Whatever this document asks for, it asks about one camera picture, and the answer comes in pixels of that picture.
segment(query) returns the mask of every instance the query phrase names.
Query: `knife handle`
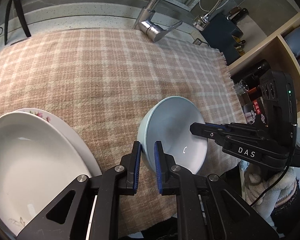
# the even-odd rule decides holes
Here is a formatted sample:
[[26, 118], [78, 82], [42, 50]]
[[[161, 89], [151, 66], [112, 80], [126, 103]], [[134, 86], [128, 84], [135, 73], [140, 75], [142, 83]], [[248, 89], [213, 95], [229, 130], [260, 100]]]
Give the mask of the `knife handle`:
[[238, 12], [240, 12], [240, 11], [241, 11], [241, 7], [239, 7], [239, 6], [232, 8], [232, 9], [228, 12], [227, 20], [229, 20], [231, 16], [235, 15], [236, 13], [238, 13]]
[[232, 19], [231, 21], [237, 25], [237, 23], [242, 20], [246, 15], [249, 14], [249, 11], [247, 8], [243, 8], [240, 12], [238, 12]]

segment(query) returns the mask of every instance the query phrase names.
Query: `kitchen faucet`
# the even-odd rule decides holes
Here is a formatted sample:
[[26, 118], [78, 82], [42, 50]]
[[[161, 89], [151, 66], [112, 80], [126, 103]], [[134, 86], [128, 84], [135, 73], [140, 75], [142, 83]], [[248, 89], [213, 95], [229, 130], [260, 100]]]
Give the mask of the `kitchen faucet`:
[[[218, 8], [221, 1], [222, 0], [218, 0], [212, 9], [204, 16], [199, 15], [193, 22], [194, 27], [196, 27], [199, 31], [203, 31], [203, 29], [209, 23], [212, 13]], [[161, 40], [167, 33], [171, 32], [182, 24], [182, 21], [180, 21], [166, 30], [161, 28], [159, 25], [154, 24], [151, 19], [155, 14], [154, 9], [157, 7], [159, 2], [160, 0], [150, 0], [147, 6], [141, 9], [138, 18], [133, 25], [133, 29], [141, 30], [143, 33], [148, 35], [153, 42]]]

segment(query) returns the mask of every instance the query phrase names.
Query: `wooden shelf panel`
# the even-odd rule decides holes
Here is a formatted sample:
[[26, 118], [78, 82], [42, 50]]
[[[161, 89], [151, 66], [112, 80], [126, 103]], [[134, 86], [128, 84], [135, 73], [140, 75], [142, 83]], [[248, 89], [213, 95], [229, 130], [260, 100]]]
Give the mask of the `wooden shelf panel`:
[[279, 62], [285, 62], [285, 64], [281, 65], [281, 69], [289, 73], [293, 79], [293, 86], [298, 100], [297, 111], [300, 112], [300, 66], [283, 37], [278, 35], [277, 38], [280, 42], [279, 46], [282, 46]]
[[256, 56], [263, 50], [273, 39], [275, 39], [278, 35], [287, 35], [292, 30], [300, 26], [300, 12], [297, 13], [294, 17], [292, 17], [288, 22], [282, 25], [279, 29], [277, 29], [274, 33], [260, 42], [256, 47], [248, 51], [242, 57], [237, 59], [231, 65], [228, 66], [230, 75], [237, 73], [241, 69], [243, 69], [247, 64], [250, 64]]

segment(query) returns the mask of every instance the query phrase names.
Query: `ceramic bowl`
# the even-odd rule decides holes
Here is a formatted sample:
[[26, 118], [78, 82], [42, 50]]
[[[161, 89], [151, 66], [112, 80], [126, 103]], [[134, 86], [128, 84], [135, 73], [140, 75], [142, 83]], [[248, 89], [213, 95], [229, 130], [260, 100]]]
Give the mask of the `ceramic bowl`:
[[90, 177], [51, 124], [25, 112], [0, 117], [0, 223], [15, 236], [81, 174]]
[[152, 107], [140, 123], [137, 140], [142, 160], [155, 172], [154, 143], [162, 142], [165, 153], [193, 174], [201, 168], [207, 153], [207, 138], [192, 135], [190, 125], [205, 123], [198, 108], [188, 99], [172, 96]]

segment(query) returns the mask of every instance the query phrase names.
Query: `towel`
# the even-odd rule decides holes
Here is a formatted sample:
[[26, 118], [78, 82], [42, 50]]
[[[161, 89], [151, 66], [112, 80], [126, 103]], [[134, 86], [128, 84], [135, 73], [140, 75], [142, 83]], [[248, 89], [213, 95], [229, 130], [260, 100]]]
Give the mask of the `towel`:
[[[216, 49], [141, 31], [77, 29], [34, 36], [0, 51], [0, 116], [33, 107], [55, 114], [85, 141], [101, 170], [131, 152], [139, 124], [165, 97], [192, 101], [206, 122], [245, 122], [224, 56]], [[221, 175], [239, 159], [209, 140], [201, 175]], [[119, 236], [176, 213], [141, 161], [139, 189], [120, 198]]]

